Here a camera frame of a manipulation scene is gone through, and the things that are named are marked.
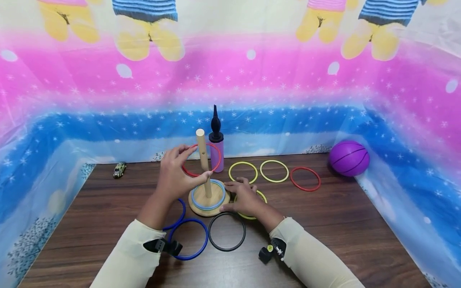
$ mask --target blue ring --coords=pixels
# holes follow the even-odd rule
[[[202,205],[199,205],[196,201],[195,201],[195,191],[197,190],[197,188],[199,188],[200,186],[197,186],[194,188],[194,190],[192,190],[192,203],[197,207],[199,208],[200,210],[203,210],[203,211],[211,211],[211,210],[214,210],[216,208],[218,208],[219,206],[221,206],[221,204],[224,202],[224,199],[226,198],[226,188],[224,187],[224,185],[222,184],[221,181],[218,181],[218,180],[214,180],[214,179],[210,179],[210,182],[218,185],[221,187],[221,189],[223,190],[223,197],[221,198],[221,200],[218,201],[218,203],[216,203],[215,205],[213,206],[210,206],[210,207],[205,207],[205,206],[202,206]]]
[[[178,260],[182,260],[182,261],[188,261],[188,260],[192,260],[194,258],[197,258],[197,256],[199,256],[203,252],[203,250],[205,250],[205,247],[208,244],[208,229],[207,229],[207,227],[205,226],[205,224],[202,221],[200,221],[199,219],[194,219],[194,218],[183,219],[181,221],[181,223],[179,223],[177,226],[175,226],[173,228],[173,230],[171,230],[171,232],[170,232],[170,236],[168,237],[168,242],[171,242],[171,240],[173,239],[173,234],[176,231],[176,229],[178,229],[179,226],[183,225],[186,222],[196,222],[196,223],[202,225],[203,229],[205,230],[205,243],[203,243],[203,246],[202,246],[202,248],[200,248],[199,252],[197,252],[197,253],[195,253],[193,255],[190,255],[190,256],[181,256],[181,255],[174,256],[174,258],[176,258]]]
[[[171,228],[174,228],[175,226],[179,225],[181,221],[184,219],[184,216],[186,215],[186,203],[182,199],[178,199],[179,202],[183,205],[183,213],[179,217],[179,219],[174,223],[171,224],[170,226],[166,226],[163,228],[163,231],[170,230]]]

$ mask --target toy car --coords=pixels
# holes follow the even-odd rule
[[[125,162],[120,162],[117,164],[117,166],[115,166],[115,169],[114,169],[114,178],[120,178],[121,176],[123,176],[123,172],[125,171],[126,169],[126,163]]]

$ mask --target wooden peg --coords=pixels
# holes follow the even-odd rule
[[[202,166],[203,171],[209,171],[208,167],[208,154],[207,154],[207,143],[205,142],[205,131],[203,129],[197,129],[195,132],[197,136],[197,146],[199,148],[200,153],[200,163]],[[211,198],[211,183],[210,178],[208,178],[207,182],[204,184],[205,186],[205,196],[207,198]]]

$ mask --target printed cartoon character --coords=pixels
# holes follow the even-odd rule
[[[309,0],[307,10],[296,31],[301,42],[309,41],[319,29],[319,38],[323,43],[335,40],[343,14],[357,7],[358,0]]]
[[[40,13],[45,21],[45,31],[58,41],[69,37],[67,26],[82,41],[95,43],[99,40],[88,2],[100,4],[103,0],[38,0]]]
[[[113,0],[117,15],[116,45],[126,58],[139,61],[149,55],[150,42],[168,61],[184,57],[184,46],[175,27],[175,0]]]
[[[447,0],[366,0],[357,28],[343,43],[343,57],[357,57],[371,42],[373,58],[380,61],[391,60],[399,46],[396,30],[408,26],[419,1],[422,5],[441,5]]]

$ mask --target yellow ring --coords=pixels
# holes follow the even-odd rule
[[[264,194],[259,191],[259,190],[256,190],[256,193],[258,193],[259,195],[261,195],[262,199],[264,200],[264,202],[267,204],[267,198],[264,196]],[[245,216],[243,214],[240,214],[238,213],[240,216],[242,216],[243,218],[247,219],[247,220],[256,220],[256,217],[250,217],[250,216]]]
[[[253,169],[254,169],[256,175],[254,176],[254,179],[250,181],[250,184],[253,183],[253,182],[255,182],[256,179],[258,179],[258,169],[256,168],[256,166],[254,166],[253,164],[251,164],[251,163],[249,163],[249,162],[236,162],[236,163],[232,164],[232,166],[229,168],[229,178],[230,178],[232,181],[235,181],[235,179],[232,178],[232,175],[231,175],[230,172],[231,172],[232,168],[234,168],[235,165],[239,165],[239,164],[246,164],[246,165],[249,165],[249,166],[253,167]]]
[[[262,166],[264,166],[264,164],[269,163],[269,162],[279,163],[280,165],[282,165],[283,167],[285,167],[285,169],[287,170],[287,176],[285,176],[285,178],[283,178],[282,180],[272,180],[272,179],[267,178],[267,177],[264,175],[264,173],[262,172]],[[288,171],[287,165],[285,165],[285,164],[283,164],[282,162],[277,161],[277,160],[266,160],[266,161],[264,161],[264,162],[261,164],[261,166],[260,166],[260,171],[261,171],[261,176],[263,176],[264,179],[266,179],[267,181],[272,182],[272,183],[282,183],[283,181],[287,180],[287,179],[288,179],[288,176],[290,175],[290,172]]]

